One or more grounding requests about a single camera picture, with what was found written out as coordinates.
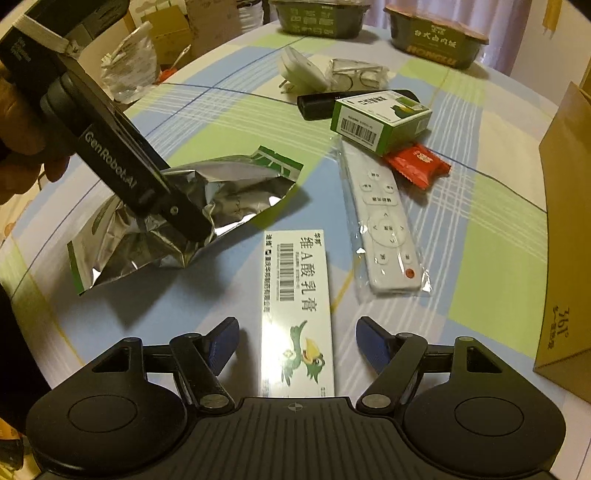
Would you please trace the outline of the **person's left hand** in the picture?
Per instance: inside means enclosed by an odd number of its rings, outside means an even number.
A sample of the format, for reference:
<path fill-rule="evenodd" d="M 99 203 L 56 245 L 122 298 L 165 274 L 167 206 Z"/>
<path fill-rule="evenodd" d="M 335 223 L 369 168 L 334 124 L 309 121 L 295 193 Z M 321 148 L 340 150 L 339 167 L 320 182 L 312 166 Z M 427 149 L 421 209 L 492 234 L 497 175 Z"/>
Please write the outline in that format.
<path fill-rule="evenodd" d="M 8 149 L 1 160 L 1 204 L 26 193 L 40 171 L 49 182 L 66 172 L 71 153 L 48 144 L 50 130 L 26 103 L 1 65 L 1 142 Z"/>

